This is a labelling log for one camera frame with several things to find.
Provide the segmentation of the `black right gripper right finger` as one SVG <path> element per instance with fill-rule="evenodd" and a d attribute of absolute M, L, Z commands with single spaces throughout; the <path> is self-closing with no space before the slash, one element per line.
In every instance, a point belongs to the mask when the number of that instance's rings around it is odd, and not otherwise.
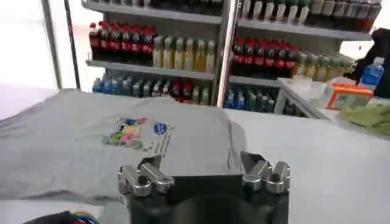
<path fill-rule="evenodd" d="M 284 161 L 278 161 L 273 167 L 259 154 L 242 151 L 241 163 L 244 167 L 242 184 L 252 192 L 265 189 L 272 194 L 282 194 L 290 188 L 290 167 Z"/>

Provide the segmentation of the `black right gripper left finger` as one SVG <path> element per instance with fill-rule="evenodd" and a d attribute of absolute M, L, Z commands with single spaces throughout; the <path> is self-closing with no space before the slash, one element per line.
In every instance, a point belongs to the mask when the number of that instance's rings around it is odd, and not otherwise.
<path fill-rule="evenodd" d="M 167 193 L 174 185 L 174 178 L 160 171 L 161 159 L 161 155 L 155 155 L 143 158 L 136 167 L 121 166 L 118 171 L 119 193 L 136 197 L 148 197 L 153 189 Z"/>

